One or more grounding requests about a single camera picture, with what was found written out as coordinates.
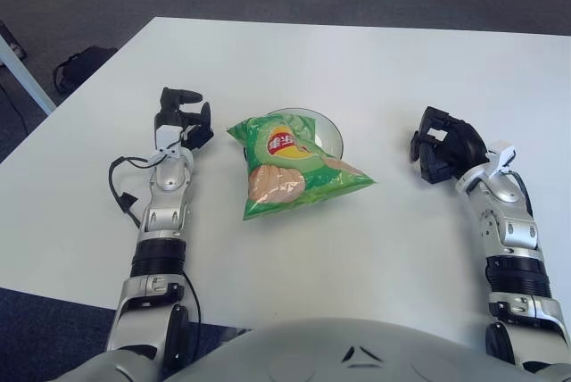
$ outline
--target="potato chip bag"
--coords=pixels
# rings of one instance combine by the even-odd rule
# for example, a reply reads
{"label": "potato chip bag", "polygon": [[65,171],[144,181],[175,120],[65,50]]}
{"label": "potato chip bag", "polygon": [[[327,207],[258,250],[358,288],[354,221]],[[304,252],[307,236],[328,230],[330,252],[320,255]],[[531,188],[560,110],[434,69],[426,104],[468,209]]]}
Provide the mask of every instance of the potato chip bag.
{"label": "potato chip bag", "polygon": [[315,144],[315,120],[310,117],[284,113],[252,117],[228,133],[244,146],[248,161],[244,220],[374,183]]}

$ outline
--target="clear bowl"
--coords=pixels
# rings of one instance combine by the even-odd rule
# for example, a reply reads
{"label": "clear bowl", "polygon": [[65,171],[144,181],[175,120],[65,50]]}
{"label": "clear bowl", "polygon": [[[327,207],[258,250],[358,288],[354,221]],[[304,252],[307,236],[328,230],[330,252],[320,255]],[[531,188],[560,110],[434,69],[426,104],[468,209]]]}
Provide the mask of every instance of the clear bowl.
{"label": "clear bowl", "polygon": [[269,114],[282,113],[315,119],[315,144],[319,145],[327,154],[331,154],[337,159],[342,158],[343,138],[337,126],[329,118],[320,112],[314,112],[307,108],[282,108],[274,112],[269,112]]}

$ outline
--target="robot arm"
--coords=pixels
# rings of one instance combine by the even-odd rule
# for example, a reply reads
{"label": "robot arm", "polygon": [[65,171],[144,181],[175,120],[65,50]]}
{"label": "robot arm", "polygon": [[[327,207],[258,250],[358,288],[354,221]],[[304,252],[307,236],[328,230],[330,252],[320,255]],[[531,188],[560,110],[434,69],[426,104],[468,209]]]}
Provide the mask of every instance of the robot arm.
{"label": "robot arm", "polygon": [[[204,145],[213,133],[208,103],[200,113],[182,112],[179,106],[202,99],[195,92],[163,89],[161,110],[154,120],[155,151],[149,164],[142,167],[153,167],[151,202],[138,222],[129,209],[136,199],[124,194],[118,200],[139,233],[106,349],[143,355],[154,364],[157,375],[180,369],[188,356],[189,316],[182,303],[189,293],[183,230],[192,197],[194,159],[190,150]],[[196,300],[189,282],[188,287]]]}
{"label": "robot arm", "polygon": [[[431,129],[443,130],[446,137],[436,139]],[[488,304],[496,318],[486,330],[486,351],[532,372],[571,363],[569,336],[559,303],[551,298],[529,195],[509,169],[514,146],[498,142],[486,149],[469,124],[428,107],[410,156],[420,159],[422,178],[432,184],[456,178],[457,191],[478,220],[492,290]]]}

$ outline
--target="black cable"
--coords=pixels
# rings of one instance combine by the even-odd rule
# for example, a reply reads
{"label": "black cable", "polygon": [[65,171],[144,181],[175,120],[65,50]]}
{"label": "black cable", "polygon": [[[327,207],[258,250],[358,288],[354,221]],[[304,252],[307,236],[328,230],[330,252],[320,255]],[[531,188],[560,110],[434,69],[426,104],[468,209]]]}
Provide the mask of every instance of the black cable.
{"label": "black cable", "polygon": [[200,328],[201,325],[203,324],[203,313],[200,310],[200,302],[198,301],[198,295],[196,294],[196,290],[194,290],[193,283],[190,282],[190,278],[186,275],[186,272],[182,271],[182,274],[185,277],[188,286],[190,287],[190,291],[192,291],[193,293],[194,302],[196,303],[196,311],[198,312],[198,326],[196,328],[196,345],[194,347],[194,353],[193,353],[193,362],[194,362],[196,361],[196,358],[198,358],[198,350],[200,347]]}
{"label": "black cable", "polygon": [[527,188],[525,187],[524,180],[522,180],[521,176],[514,170],[509,170],[508,172],[506,172],[506,174],[511,175],[514,178],[514,180],[517,182],[517,185],[519,186],[521,192],[524,194],[525,197],[525,207],[527,209],[527,213],[533,217],[534,210],[532,208],[532,201],[529,198],[529,194],[527,193]]}
{"label": "black cable", "polygon": [[[171,148],[172,146],[178,144],[181,139],[182,139],[182,134],[180,134],[180,136],[178,137],[178,141],[175,141],[174,143],[170,143],[169,145],[167,145],[167,148]],[[153,167],[157,166],[162,161],[164,161],[166,158],[167,158],[167,155],[165,154],[157,162],[152,163],[150,165],[141,166],[141,165],[137,165],[133,161],[143,162],[143,163],[148,163],[149,161],[147,159],[142,158],[142,157],[121,156],[121,157],[118,157],[117,159],[115,159],[111,163],[111,165],[109,165],[109,174],[108,174],[107,180],[109,181],[109,188],[111,190],[113,197],[115,198],[115,202],[121,208],[121,210],[123,212],[125,212],[133,220],[133,223],[135,223],[135,226],[137,226],[137,228],[141,227],[141,221],[139,221],[137,216],[131,211],[130,207],[126,206],[121,201],[121,198],[120,198],[119,194],[117,193],[117,190],[115,190],[115,186],[113,185],[113,172],[115,171],[115,168],[117,168],[119,165],[121,165],[124,162],[129,162],[135,168],[138,168],[140,170],[148,170],[149,168],[153,168]]]}
{"label": "black cable", "polygon": [[1,84],[0,84],[0,90],[2,90],[4,95],[6,95],[6,99],[8,100],[8,104],[12,107],[12,109],[16,112],[16,114],[18,114],[18,117],[20,118],[21,125],[24,128],[24,132],[26,132],[26,137],[27,137],[29,135],[29,131],[28,131],[28,126],[26,125],[26,121],[24,119],[24,116],[22,115],[20,110],[18,110],[18,108],[14,104],[14,101],[11,99],[8,92],[6,92],[6,89],[4,89],[4,86],[2,86]]}

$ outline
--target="white table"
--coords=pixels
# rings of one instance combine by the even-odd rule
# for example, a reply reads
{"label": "white table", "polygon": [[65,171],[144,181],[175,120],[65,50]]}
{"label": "white table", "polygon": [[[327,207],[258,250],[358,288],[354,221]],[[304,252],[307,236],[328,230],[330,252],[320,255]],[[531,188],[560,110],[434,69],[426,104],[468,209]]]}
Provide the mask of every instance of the white table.
{"label": "white table", "polygon": [[[0,165],[0,286],[116,306],[137,232],[107,169],[151,152],[169,86],[203,92],[212,108],[186,265],[206,322],[355,317],[481,349],[488,287],[468,211],[451,183],[430,186],[408,162],[429,104],[487,143],[516,144],[512,167],[571,322],[570,47],[568,37],[154,19]],[[343,158],[378,184],[243,222],[244,157],[225,128],[285,106],[329,116]],[[144,201],[147,175],[125,168],[115,181]]]}

